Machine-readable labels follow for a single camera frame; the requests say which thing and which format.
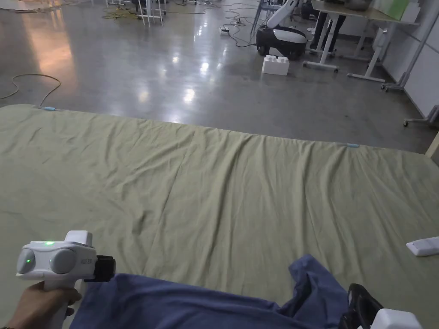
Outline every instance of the blue cloth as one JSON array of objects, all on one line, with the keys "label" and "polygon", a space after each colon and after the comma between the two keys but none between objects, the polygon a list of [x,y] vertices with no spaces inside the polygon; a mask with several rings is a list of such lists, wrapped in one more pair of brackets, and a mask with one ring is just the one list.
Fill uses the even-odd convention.
[{"label": "blue cloth", "polygon": [[289,267],[294,297],[283,307],[259,298],[118,274],[89,283],[71,329],[336,328],[347,293],[310,255]]}]

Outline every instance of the polished floor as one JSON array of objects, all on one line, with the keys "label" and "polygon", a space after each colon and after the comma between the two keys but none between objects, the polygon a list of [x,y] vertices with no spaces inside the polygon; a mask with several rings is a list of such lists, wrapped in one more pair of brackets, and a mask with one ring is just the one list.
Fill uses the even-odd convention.
[{"label": "polished floor", "polygon": [[[341,65],[335,74],[295,62],[286,77],[262,75],[263,59],[255,47],[238,48],[219,33],[219,26],[229,21],[226,17],[235,15],[225,10],[249,7],[224,6],[238,1],[257,4],[225,0],[215,2],[218,8],[203,10],[208,6],[171,2],[164,26],[156,21],[151,28],[139,20],[104,19],[103,0],[46,13],[0,11],[0,96],[14,90],[13,76],[39,72],[62,82],[46,106],[426,151],[436,132],[403,127],[404,118],[420,117],[404,94],[383,93],[377,83],[346,77],[347,72],[364,72],[364,63],[333,60]],[[237,11],[247,17],[255,12]],[[248,40],[250,27],[243,22],[247,26],[237,36]],[[355,44],[340,40],[337,48],[349,52]],[[16,81],[20,91],[0,100],[0,106],[39,104],[56,85],[34,76]]]}]

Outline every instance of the yellow cable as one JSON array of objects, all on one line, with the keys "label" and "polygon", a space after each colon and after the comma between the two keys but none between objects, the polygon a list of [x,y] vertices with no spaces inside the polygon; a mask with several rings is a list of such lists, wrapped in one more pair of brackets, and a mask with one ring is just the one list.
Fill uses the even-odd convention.
[{"label": "yellow cable", "polygon": [[137,15],[133,12],[131,12],[128,9],[122,9],[122,8],[116,8],[115,11],[108,11],[107,8],[104,9],[106,12],[105,16],[102,16],[102,18],[108,18],[108,19],[117,19],[117,18],[132,18],[137,19]]},{"label": "yellow cable", "polygon": [[45,76],[45,77],[47,77],[47,78],[51,78],[51,79],[53,79],[53,80],[56,80],[56,81],[58,81],[58,83],[59,83],[58,86],[56,86],[55,88],[53,88],[51,91],[49,91],[49,92],[44,96],[43,100],[42,100],[41,103],[40,103],[40,106],[43,105],[43,103],[44,103],[44,101],[46,100],[47,96],[49,96],[52,92],[54,92],[56,89],[58,89],[58,87],[61,85],[61,81],[59,81],[57,78],[54,78],[53,76],[50,76],[50,75],[40,74],[40,73],[26,73],[26,74],[19,74],[19,75],[16,75],[15,77],[12,78],[12,83],[14,84],[15,87],[17,87],[17,90],[14,91],[13,93],[10,93],[10,94],[7,95],[7,96],[0,97],[0,100],[3,100],[3,99],[8,98],[8,97],[10,97],[10,96],[12,96],[12,95],[15,95],[15,94],[18,92],[19,87],[18,87],[18,85],[14,82],[14,79],[15,79],[15,78],[18,78],[19,76],[25,76],[25,75],[39,75],[39,76]]}]

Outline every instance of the mattress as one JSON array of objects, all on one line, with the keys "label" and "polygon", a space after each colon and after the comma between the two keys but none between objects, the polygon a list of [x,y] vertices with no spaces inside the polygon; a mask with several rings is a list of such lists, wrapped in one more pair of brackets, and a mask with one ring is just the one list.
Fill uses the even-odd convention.
[{"label": "mattress", "polygon": [[260,297],[292,296],[313,255],[340,284],[439,323],[439,168],[400,150],[310,142],[32,105],[0,109],[0,319],[21,247],[89,230],[117,271]]}]

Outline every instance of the person's leg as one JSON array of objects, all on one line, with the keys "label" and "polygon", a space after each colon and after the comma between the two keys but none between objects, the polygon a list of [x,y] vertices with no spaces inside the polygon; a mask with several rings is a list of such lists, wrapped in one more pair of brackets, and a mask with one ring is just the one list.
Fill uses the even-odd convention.
[{"label": "person's leg", "polygon": [[313,38],[311,44],[309,45],[309,47],[311,49],[317,49],[317,45],[319,43],[319,39],[320,39],[320,36],[322,34],[323,27],[324,27],[327,16],[328,16],[328,14],[326,14],[326,13],[319,14],[319,18],[317,19],[317,24],[316,24],[316,31],[314,33],[314,38]]},{"label": "person's leg", "polygon": [[[345,20],[346,20],[346,16],[340,15],[340,18],[338,19],[337,25],[335,26],[334,37],[332,39],[331,46],[329,47],[329,52],[330,53],[332,53],[334,51],[334,46],[335,46],[335,42],[337,41],[338,32],[342,28],[342,25],[345,22]],[[329,26],[328,30],[326,31],[326,35],[325,35],[325,39],[323,41],[323,45],[326,43],[326,39],[328,38],[329,31],[331,30],[331,26],[332,26],[332,21],[330,23],[330,26]]]}]

